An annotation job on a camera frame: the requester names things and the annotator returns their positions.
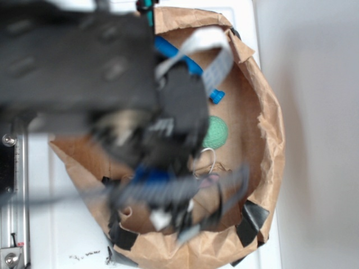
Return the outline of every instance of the white cable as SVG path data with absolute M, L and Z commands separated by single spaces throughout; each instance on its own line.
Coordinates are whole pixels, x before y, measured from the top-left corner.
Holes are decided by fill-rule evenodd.
M 213 48 L 221 48 L 221 50 L 202 74 L 205 90 L 209 96 L 210 93 L 226 78 L 233 66 L 233 53 L 231 47 L 228 44 L 227 37 L 223 30 L 218 26 L 202 27 L 195 30 L 182 44 L 174 57 L 157 65 L 155 70 L 156 80 L 160 81 L 168 70 L 170 70 L 175 63 L 180 61 L 183 56 Z
M 207 151 L 207 150 L 210 150 L 212 151 L 213 153 L 213 162 L 212 162 L 212 166 L 211 166 L 211 169 L 209 170 L 208 174 L 212 173 L 213 171 L 213 168 L 214 168 L 214 164 L 215 164 L 215 161 L 216 161 L 216 155 L 215 155 L 215 150 L 211 147 L 206 147 L 205 149 L 201 150 L 201 153 Z M 198 178 L 195 174 L 196 174 L 196 159 L 193 160 L 193 170 L 192 170 L 192 173 L 193 175 Z

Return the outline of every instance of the metal frame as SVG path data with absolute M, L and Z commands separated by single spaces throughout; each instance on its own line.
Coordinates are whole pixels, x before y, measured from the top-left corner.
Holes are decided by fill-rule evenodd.
M 0 269 L 25 268 L 30 264 L 29 180 L 27 165 L 27 125 L 29 119 L 17 118 L 13 132 L 17 134 L 15 143 L 15 193 L 6 206 L 0 210 Z M 16 266 L 9 266 L 5 256 L 17 255 Z

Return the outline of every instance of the metal screw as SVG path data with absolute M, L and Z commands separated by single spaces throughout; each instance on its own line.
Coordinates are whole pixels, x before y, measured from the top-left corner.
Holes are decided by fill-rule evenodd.
M 13 268 L 19 263 L 19 258 L 14 253 L 9 253 L 5 257 L 5 263 L 8 267 Z
M 2 143 L 7 147 L 12 147 L 16 143 L 16 139 L 13 138 L 10 134 L 6 134 L 2 137 Z

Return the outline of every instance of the white surface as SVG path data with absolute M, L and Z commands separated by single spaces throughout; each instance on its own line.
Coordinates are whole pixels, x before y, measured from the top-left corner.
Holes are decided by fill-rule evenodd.
M 286 126 L 283 268 L 359 268 L 359 1 L 255 3 L 263 72 Z
M 134 1 L 113 0 L 114 11 L 134 9 Z M 52 0 L 61 7 L 78 10 L 93 9 L 93 1 Z M 242 40 L 257 50 L 254 11 L 250 0 L 222 1 L 177 1 L 163 0 L 162 6 L 202 8 L 223 13 L 240 33 Z M 259 63 L 258 53 L 254 55 Z M 30 195 L 56 194 L 66 189 L 75 192 L 63 163 L 51 152 L 47 136 L 32 136 L 29 139 Z M 105 265 L 107 241 L 99 226 L 81 201 L 67 201 L 53 207 L 30 211 L 32 269 L 102 269 Z M 86 256 L 89 252 L 98 254 Z M 110 265 L 111 268 L 131 268 Z M 222 269 L 233 268 L 230 265 Z M 270 240 L 255 253 L 250 254 L 236 268 L 281 269 L 277 218 L 274 216 Z

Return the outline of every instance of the white wire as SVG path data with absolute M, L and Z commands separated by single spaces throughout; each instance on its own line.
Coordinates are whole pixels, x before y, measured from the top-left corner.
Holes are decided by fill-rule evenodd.
M 208 174 L 210 174 L 210 173 L 212 173 L 213 168 L 214 168 L 214 164 L 215 164 L 215 161 L 216 161 L 216 155 L 215 155 L 215 150 L 214 150 L 213 148 L 211 148 L 211 147 L 206 147 L 205 149 L 201 150 L 201 153 L 203 153 L 203 152 L 205 152 L 205 151 L 207 151 L 207 150 L 210 150 L 210 151 L 212 151 L 212 153 L 213 153 L 212 166 L 211 166 L 211 169 L 210 169 L 209 172 L 208 172 Z M 194 175 L 196 178 L 198 178 L 198 177 L 196 176 L 196 159 L 193 160 L 192 173 L 193 173 L 193 175 Z

